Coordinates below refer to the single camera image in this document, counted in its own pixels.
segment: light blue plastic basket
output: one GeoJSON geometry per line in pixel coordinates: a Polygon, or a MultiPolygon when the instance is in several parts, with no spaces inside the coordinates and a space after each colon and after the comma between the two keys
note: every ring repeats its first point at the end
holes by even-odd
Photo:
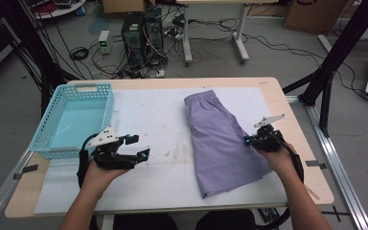
{"type": "Polygon", "coordinates": [[[110,125],[113,105],[110,83],[60,85],[29,149],[49,159],[79,157],[85,139],[110,125]]]}

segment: purple shorts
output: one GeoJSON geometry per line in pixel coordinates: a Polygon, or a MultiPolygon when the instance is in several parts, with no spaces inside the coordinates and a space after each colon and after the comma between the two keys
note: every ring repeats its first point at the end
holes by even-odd
{"type": "Polygon", "coordinates": [[[247,146],[247,133],[214,91],[184,99],[202,197],[227,192],[271,172],[267,161],[247,146]]]}

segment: forearm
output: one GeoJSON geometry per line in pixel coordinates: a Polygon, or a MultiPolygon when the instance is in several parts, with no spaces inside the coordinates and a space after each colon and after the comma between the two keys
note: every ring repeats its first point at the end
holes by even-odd
{"type": "Polygon", "coordinates": [[[291,171],[279,176],[286,190],[293,229],[331,229],[297,173],[291,171]]]}
{"type": "Polygon", "coordinates": [[[80,191],[59,229],[88,229],[98,197],[80,191]]]}

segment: computer tower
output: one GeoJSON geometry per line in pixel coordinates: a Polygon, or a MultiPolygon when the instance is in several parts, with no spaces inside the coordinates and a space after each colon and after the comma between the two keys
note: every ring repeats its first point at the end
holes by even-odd
{"type": "Polygon", "coordinates": [[[163,50],[163,27],[161,19],[161,9],[153,8],[145,12],[143,17],[145,26],[145,39],[149,41],[152,49],[163,50]]]}
{"type": "Polygon", "coordinates": [[[139,11],[128,12],[121,34],[125,45],[127,64],[130,70],[138,70],[145,65],[145,39],[142,30],[143,13],[139,11]]]}

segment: human hand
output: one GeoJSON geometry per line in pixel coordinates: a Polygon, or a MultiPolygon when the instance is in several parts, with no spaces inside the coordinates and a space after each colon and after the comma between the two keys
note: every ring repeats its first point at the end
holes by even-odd
{"type": "Polygon", "coordinates": [[[127,170],[104,170],[98,167],[97,163],[92,160],[89,163],[81,192],[89,194],[91,197],[100,199],[109,184],[118,176],[125,174],[127,170]]]}
{"type": "MultiPolygon", "coordinates": [[[[292,151],[296,152],[292,144],[288,144],[288,146],[292,151]]],[[[277,174],[281,175],[295,172],[289,152],[283,146],[277,151],[268,152],[256,149],[256,152],[264,156],[271,169],[273,169],[277,174]]]]}

